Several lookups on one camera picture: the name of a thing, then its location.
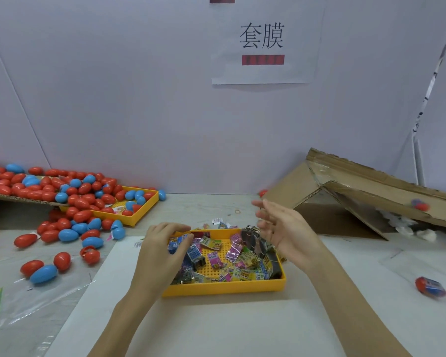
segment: hand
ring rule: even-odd
[[[142,241],[129,293],[140,298],[159,298],[177,275],[187,249],[192,244],[193,234],[189,234],[173,255],[167,250],[168,239],[175,232],[190,229],[185,224],[167,222],[149,227]]]
[[[327,251],[317,234],[295,210],[264,200],[254,200],[261,236],[272,243],[278,251],[307,272],[317,264]]]

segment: forearm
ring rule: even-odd
[[[88,357],[124,357],[134,333],[153,303],[153,298],[139,298],[127,293],[116,304],[106,328]]]
[[[333,254],[308,271],[348,357],[409,357]]]

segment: red label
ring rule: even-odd
[[[243,55],[241,65],[284,65],[284,55]]]

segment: white paper sheet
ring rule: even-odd
[[[216,23],[212,84],[293,84],[314,79],[325,0],[235,0],[210,8]]]

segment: yellow tray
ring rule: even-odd
[[[225,263],[226,253],[230,250],[231,246],[230,237],[235,233],[240,233],[241,229],[196,229],[187,233],[195,232],[210,232],[211,239],[222,241],[222,247],[218,251],[218,256],[222,262]],[[182,234],[183,233],[176,233],[175,236],[181,236]],[[211,252],[215,251],[205,247],[202,248],[202,254],[205,256],[206,264],[203,267],[198,268],[197,272],[208,277],[218,278],[220,271],[212,268],[207,257],[207,254]],[[286,274],[282,268],[279,257],[278,262],[282,270],[282,277],[280,279],[177,284],[169,286],[162,294],[162,297],[281,291],[286,286]]]
[[[141,189],[141,188],[132,188],[130,186],[123,186],[123,190],[129,191],[129,190],[143,190],[144,193],[154,193],[154,195],[139,209],[137,212],[134,213],[132,216],[123,216],[122,214],[112,214],[112,213],[106,213],[106,212],[98,212],[97,210],[93,210],[93,216],[97,216],[101,219],[112,219],[112,220],[120,220],[122,224],[130,227],[134,227],[137,222],[142,218],[149,210],[152,208],[158,201],[159,201],[159,192],[156,190],[149,190],[149,189]],[[114,203],[111,208],[124,206],[125,203],[128,202],[128,200],[123,200],[122,202],[116,202]],[[62,211],[68,210],[69,207],[59,207]]]

